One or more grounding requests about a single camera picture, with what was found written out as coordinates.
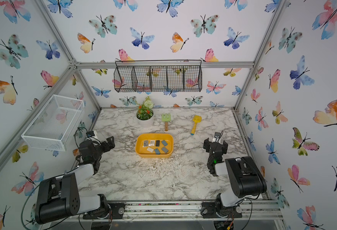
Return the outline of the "yellow plastic storage box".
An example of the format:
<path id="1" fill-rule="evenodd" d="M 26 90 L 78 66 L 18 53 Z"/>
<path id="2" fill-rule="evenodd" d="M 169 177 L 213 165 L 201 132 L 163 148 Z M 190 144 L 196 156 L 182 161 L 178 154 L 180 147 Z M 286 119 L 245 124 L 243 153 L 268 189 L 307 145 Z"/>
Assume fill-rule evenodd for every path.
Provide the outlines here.
<path id="1" fill-rule="evenodd" d="M 152 149 L 159 149 L 160 150 L 160 155 L 157 155 L 155 152 L 148 152 L 146 149 L 148 147 L 143 147 L 143 141 L 145 140 L 166 140 L 168 142 L 168 146 L 165 146 L 168 150 L 169 153 L 165 154 L 161 149 L 163 144 L 160 142 L 160 146 L 156 147 L 155 146 L 148 146 Z M 165 134 L 165 133 L 144 133 L 141 134 L 136 142 L 135 145 L 135 152 L 142 158 L 169 158 L 172 155 L 174 149 L 174 139 L 170 134 Z"/>

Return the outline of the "white label eraser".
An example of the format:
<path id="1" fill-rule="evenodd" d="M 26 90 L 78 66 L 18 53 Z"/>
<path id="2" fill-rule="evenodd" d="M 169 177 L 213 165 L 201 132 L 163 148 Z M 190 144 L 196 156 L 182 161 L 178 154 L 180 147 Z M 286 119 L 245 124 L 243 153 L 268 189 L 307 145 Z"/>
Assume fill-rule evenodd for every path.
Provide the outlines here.
<path id="1" fill-rule="evenodd" d="M 155 140 L 149 140 L 148 146 L 155 146 L 156 141 Z"/>

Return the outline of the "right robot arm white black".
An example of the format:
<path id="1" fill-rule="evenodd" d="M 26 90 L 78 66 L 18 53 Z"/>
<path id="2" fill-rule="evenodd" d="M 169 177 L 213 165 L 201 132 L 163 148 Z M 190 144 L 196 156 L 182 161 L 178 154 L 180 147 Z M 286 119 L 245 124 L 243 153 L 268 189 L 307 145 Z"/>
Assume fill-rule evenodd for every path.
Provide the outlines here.
<path id="1" fill-rule="evenodd" d="M 267 185 L 250 156 L 223 159 L 228 143 L 204 140 L 203 149 L 209 153 L 207 168 L 212 176 L 228 176 L 230 188 L 219 193 L 214 202 L 203 202 L 201 215 L 205 219 L 241 218 L 240 203 L 265 193 Z"/>

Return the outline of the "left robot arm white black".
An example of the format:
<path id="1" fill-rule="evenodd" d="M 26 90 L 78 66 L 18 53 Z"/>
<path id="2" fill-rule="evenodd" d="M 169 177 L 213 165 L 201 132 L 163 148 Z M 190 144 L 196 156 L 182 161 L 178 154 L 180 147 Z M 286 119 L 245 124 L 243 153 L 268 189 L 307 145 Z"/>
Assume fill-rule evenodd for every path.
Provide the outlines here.
<path id="1" fill-rule="evenodd" d="M 32 224 L 60 224 L 73 216 L 84 219 L 109 221 L 123 218 L 124 203 L 108 202 L 104 194 L 80 196 L 78 186 L 95 175 L 100 167 L 102 155 L 115 148 L 114 137 L 99 140 L 91 136 L 80 143 L 76 159 L 79 165 L 71 171 L 43 180 L 31 193 L 37 192 L 37 202 L 31 220 L 21 219 L 28 230 Z"/>

